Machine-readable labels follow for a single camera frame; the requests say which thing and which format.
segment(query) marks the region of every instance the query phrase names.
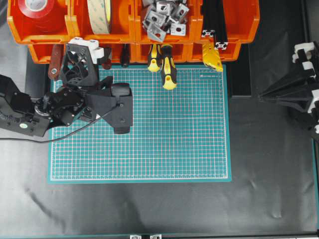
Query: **white plastic part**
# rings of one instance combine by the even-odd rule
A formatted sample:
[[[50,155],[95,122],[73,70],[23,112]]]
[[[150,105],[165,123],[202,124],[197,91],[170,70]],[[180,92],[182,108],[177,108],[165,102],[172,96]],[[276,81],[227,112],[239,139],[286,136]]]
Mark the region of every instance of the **white plastic part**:
[[[319,101],[319,90],[312,91],[312,94],[313,94],[314,98],[313,98],[313,101],[311,102],[309,109],[308,109],[309,114],[312,112],[312,109],[316,107],[315,102]]]
[[[293,55],[293,62],[296,63],[296,60],[299,59],[298,57],[298,51],[299,50],[304,50],[306,55],[307,55],[307,59],[310,60],[311,59],[311,51],[313,51],[315,49],[315,44],[313,42],[311,43],[302,43],[302,44],[298,44],[295,46],[295,54]]]
[[[313,42],[296,45],[295,46],[295,53],[293,55],[293,62],[296,63],[296,61],[299,59],[298,51],[300,51],[300,50],[304,50],[307,59],[310,60],[312,58],[311,51],[313,51],[314,49],[315,49],[315,44]],[[304,70],[313,69],[315,72],[314,65],[312,64],[311,61],[303,62],[303,67],[304,67]]]
[[[81,37],[74,37],[69,41],[70,44],[76,44],[80,46],[87,46],[90,50],[93,64],[98,63],[98,59],[104,57],[104,49],[99,47],[98,40],[83,40]]]

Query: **grid lines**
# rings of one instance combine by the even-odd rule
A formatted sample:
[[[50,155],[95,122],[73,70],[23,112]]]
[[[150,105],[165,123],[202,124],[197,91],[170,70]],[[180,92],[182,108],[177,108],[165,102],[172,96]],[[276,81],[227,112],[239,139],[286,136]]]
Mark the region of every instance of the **grid lines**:
[[[114,135],[103,120],[52,143],[49,182],[229,181],[226,78],[204,66],[179,66],[178,87],[167,91],[146,67],[100,69],[100,79],[130,83],[134,126]],[[61,81],[54,85],[54,90]],[[51,139],[86,123],[54,128]]]

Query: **black table surface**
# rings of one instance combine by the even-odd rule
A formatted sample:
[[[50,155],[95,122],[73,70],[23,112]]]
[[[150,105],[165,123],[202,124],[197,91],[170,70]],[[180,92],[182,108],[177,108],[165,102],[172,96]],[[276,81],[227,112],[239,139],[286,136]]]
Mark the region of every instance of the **black table surface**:
[[[24,89],[26,47],[12,39],[6,2],[0,74]],[[286,108],[257,97],[291,69],[293,46],[304,41],[300,1],[260,0],[260,8],[250,45],[252,98],[229,101],[231,183],[49,185],[47,145],[0,142],[0,237],[315,232],[311,139]]]

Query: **yellow and black screwdriver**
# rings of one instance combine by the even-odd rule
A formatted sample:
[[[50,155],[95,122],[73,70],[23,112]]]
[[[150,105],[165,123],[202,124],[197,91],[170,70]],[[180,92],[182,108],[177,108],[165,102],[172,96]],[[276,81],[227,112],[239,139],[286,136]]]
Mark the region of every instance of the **yellow and black screwdriver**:
[[[157,72],[160,70],[161,65],[161,53],[160,45],[153,44],[150,48],[148,55],[148,70],[152,72]]]
[[[163,87],[167,90],[173,90],[177,86],[177,69],[172,56],[172,45],[164,44],[161,46],[162,66],[161,79]]]

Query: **metal bracket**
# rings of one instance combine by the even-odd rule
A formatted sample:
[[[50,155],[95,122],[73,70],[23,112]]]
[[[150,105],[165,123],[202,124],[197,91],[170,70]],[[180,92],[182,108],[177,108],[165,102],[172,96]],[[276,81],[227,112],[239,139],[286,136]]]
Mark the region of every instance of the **metal bracket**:
[[[130,235],[130,239],[142,239],[141,235]]]
[[[166,32],[156,26],[154,23],[150,23],[148,27],[148,37],[154,41],[164,42]]]
[[[172,23],[170,34],[174,36],[186,36],[186,24]]]
[[[158,1],[156,3],[156,12],[166,16],[169,16],[175,8],[176,5],[172,2]]]
[[[161,239],[161,234],[150,235],[150,239]]]
[[[146,21],[152,22],[157,26],[162,27],[166,21],[166,16],[151,10],[146,16]]]
[[[180,3],[170,17],[174,20],[175,23],[181,23],[188,12],[189,8],[186,7],[184,4]]]

